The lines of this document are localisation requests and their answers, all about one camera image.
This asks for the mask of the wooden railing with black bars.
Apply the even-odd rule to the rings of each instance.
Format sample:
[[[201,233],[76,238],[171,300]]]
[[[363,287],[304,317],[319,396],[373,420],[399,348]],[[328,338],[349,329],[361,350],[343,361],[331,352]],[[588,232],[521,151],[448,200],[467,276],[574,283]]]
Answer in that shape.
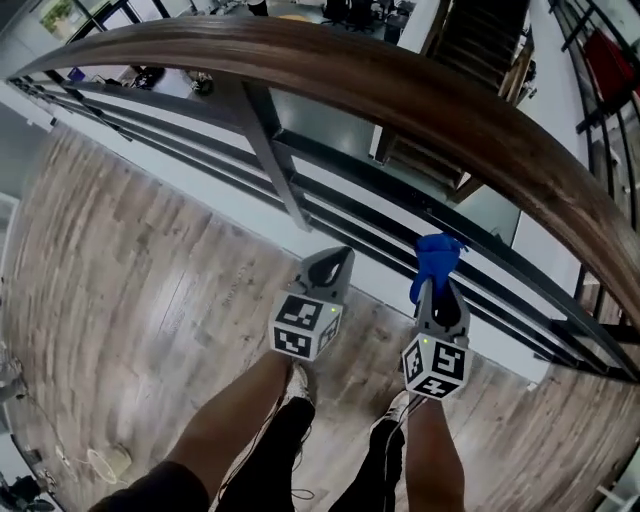
[[[416,316],[416,241],[468,248],[451,280],[479,354],[539,381],[552,365],[640,384],[640,236],[525,114],[444,67],[305,22],[191,17],[62,46],[3,80],[150,174],[298,256],[354,249],[355,287]],[[452,156],[516,207],[461,214],[423,175],[358,157],[357,126]]]

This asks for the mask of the black office chair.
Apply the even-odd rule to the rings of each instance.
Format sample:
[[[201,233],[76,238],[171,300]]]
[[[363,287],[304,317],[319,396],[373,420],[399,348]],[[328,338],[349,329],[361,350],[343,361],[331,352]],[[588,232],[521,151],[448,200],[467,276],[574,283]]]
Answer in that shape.
[[[372,33],[374,31],[374,0],[350,0],[346,26],[353,32]]]
[[[322,7],[322,24],[344,25],[350,11],[350,0],[326,0]]]

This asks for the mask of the person's black shirt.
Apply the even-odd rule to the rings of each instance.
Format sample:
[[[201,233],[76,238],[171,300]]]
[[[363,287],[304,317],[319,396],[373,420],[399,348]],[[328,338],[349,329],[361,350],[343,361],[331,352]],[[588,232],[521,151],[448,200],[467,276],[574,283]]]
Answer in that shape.
[[[185,466],[165,461],[129,487],[93,505],[88,512],[208,512],[209,495]]]

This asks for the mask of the person's right white shoe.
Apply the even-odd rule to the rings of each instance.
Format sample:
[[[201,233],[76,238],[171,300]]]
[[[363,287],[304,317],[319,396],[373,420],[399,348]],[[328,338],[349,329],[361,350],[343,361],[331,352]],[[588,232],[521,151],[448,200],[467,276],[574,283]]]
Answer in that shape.
[[[399,423],[408,409],[409,401],[410,394],[408,391],[403,390],[399,392],[393,398],[387,410],[371,425],[370,432],[373,432],[373,430],[383,421],[390,420]]]

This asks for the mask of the black railing with wooden handrail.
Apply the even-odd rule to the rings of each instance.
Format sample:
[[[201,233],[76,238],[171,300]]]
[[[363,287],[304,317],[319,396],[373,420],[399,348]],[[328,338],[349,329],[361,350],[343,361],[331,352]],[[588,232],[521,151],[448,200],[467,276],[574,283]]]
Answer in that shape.
[[[586,137],[588,168],[640,233],[640,0],[547,0],[561,30],[561,51],[571,59]],[[634,69],[632,82],[603,101],[584,43],[594,29],[609,33]]]

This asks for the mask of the person's left white shoe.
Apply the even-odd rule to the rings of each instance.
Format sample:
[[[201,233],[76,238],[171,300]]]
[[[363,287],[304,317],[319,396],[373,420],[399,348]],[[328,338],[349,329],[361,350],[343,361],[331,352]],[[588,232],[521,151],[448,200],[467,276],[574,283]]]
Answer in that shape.
[[[283,403],[293,399],[303,399],[312,406],[316,404],[317,385],[314,372],[305,364],[293,363],[286,387]]]

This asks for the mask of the red table cover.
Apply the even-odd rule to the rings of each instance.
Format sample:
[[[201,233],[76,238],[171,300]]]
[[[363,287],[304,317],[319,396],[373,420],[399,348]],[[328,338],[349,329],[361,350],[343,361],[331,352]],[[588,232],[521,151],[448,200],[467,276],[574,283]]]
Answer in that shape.
[[[584,52],[603,101],[613,100],[632,82],[634,69],[620,44],[607,32],[594,29]]]

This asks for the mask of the person's black trousers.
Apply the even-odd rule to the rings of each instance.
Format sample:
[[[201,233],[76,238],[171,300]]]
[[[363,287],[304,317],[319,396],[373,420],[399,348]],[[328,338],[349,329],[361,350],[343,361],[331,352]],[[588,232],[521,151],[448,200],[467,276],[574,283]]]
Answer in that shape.
[[[315,407],[293,399],[280,408],[257,447],[222,493],[215,512],[296,512],[292,471]],[[369,435],[366,457],[329,512],[394,512],[405,437],[399,423],[381,422]]]

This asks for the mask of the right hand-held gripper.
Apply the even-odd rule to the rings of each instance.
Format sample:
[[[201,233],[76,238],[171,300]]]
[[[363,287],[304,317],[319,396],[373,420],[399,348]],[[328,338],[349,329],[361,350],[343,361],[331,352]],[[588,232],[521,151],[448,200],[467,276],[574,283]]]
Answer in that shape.
[[[435,320],[437,332],[430,331]],[[407,391],[442,401],[463,389],[470,377],[470,312],[449,279],[433,303],[433,284],[423,283],[416,305],[415,335],[402,351]]]

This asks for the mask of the person's white shoe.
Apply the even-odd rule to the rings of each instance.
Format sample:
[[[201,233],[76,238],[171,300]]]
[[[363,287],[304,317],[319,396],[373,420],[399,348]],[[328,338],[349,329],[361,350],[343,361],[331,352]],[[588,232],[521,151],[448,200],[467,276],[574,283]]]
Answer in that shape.
[[[399,392],[393,398],[387,410],[371,425],[370,432],[373,432],[373,430],[383,421],[390,420],[399,423],[408,409],[409,401],[410,394],[408,391],[403,390]]]
[[[293,363],[286,387],[283,403],[293,399],[303,399],[312,406],[316,404],[317,385],[314,372],[305,364]]]

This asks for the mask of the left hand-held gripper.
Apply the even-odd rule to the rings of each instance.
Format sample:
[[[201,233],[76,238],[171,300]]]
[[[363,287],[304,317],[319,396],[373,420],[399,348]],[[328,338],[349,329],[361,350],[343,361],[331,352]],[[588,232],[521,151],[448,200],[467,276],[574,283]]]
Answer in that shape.
[[[349,246],[302,260],[296,279],[275,296],[269,317],[272,350],[307,362],[318,358],[338,333],[354,263]]]

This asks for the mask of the glass entrance doors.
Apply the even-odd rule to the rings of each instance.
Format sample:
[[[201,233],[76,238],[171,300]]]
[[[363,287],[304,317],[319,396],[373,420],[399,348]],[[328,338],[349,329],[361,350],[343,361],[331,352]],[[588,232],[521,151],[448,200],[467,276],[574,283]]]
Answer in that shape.
[[[66,41],[87,32],[101,32],[107,15],[119,0],[41,0],[35,8],[40,24],[56,38]]]

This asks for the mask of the blue cloth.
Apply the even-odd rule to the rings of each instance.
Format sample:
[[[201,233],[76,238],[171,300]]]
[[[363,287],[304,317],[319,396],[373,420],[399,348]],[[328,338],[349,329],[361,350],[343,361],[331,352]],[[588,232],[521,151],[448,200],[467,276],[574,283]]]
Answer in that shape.
[[[437,298],[444,293],[462,251],[468,251],[466,245],[446,233],[425,235],[416,241],[418,272],[409,292],[413,304],[418,304],[422,286],[427,280],[432,281]]]

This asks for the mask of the person's right forearm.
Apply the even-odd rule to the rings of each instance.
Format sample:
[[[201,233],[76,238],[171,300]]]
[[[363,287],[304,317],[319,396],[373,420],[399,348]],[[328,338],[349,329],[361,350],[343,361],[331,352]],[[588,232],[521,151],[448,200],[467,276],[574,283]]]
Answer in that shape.
[[[409,416],[405,466],[409,512],[464,512],[464,469],[440,401]]]

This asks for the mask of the dark wooden staircase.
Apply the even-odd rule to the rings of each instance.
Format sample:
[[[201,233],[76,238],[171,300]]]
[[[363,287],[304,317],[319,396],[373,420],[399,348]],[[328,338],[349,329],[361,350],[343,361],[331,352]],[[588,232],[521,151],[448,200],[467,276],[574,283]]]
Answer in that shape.
[[[435,28],[420,54],[514,105],[533,56],[533,40],[525,29],[530,0],[441,0]],[[432,147],[422,147],[394,133],[381,132],[374,158],[400,163],[424,175],[447,200],[458,204],[483,183]]]

